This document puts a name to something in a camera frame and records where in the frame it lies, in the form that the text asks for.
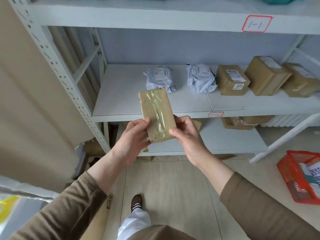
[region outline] metal shelving unit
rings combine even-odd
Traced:
[[[305,35],[320,34],[320,1],[295,1],[287,6],[269,6],[260,0],[8,0],[17,16],[48,61],[70,99],[107,153],[109,142],[101,122],[142,118],[138,92],[145,90],[143,72],[151,65],[107,64],[97,28],[142,28],[198,31],[301,34],[283,62],[298,52],[320,66],[299,47]],[[95,49],[72,74],[65,64],[47,26],[89,27]],[[95,56],[99,58],[101,89],[94,108],[78,88],[78,81]],[[169,94],[175,114],[210,119],[201,134],[211,152],[258,153],[256,162],[320,118],[320,98],[292,98],[284,92],[274,96],[221,96],[218,91],[195,94],[186,86],[185,65],[171,65],[177,91]],[[310,114],[279,140],[267,147],[255,129],[225,129],[215,117]],[[182,155],[175,140],[152,144],[152,155]]]

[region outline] left hand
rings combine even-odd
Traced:
[[[149,140],[146,141],[148,136],[146,128],[149,124],[149,118],[130,121],[118,142],[111,149],[114,156],[122,160],[126,166],[131,165],[140,151],[151,144]]]

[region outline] leopard print shoe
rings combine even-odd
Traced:
[[[134,209],[140,208],[142,209],[142,196],[140,194],[136,194],[131,201],[131,213]]]

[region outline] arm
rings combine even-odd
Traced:
[[[189,116],[175,117],[170,133],[190,162],[208,178],[220,201],[250,239],[320,239],[320,232],[270,195],[234,172],[205,146]]]
[[[82,174],[71,186],[44,207],[11,240],[80,239],[106,200],[112,185],[139,152],[150,145],[145,129],[150,120],[128,124],[108,154]]]

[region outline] white plastic bag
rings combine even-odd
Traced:
[[[175,91],[176,86],[173,85],[171,71],[172,69],[168,66],[158,66],[154,69],[148,68],[143,73],[146,75],[146,89],[165,88],[167,93]]]
[[[191,86],[196,93],[213,92],[217,88],[214,74],[209,66],[204,64],[188,65],[187,85]]]

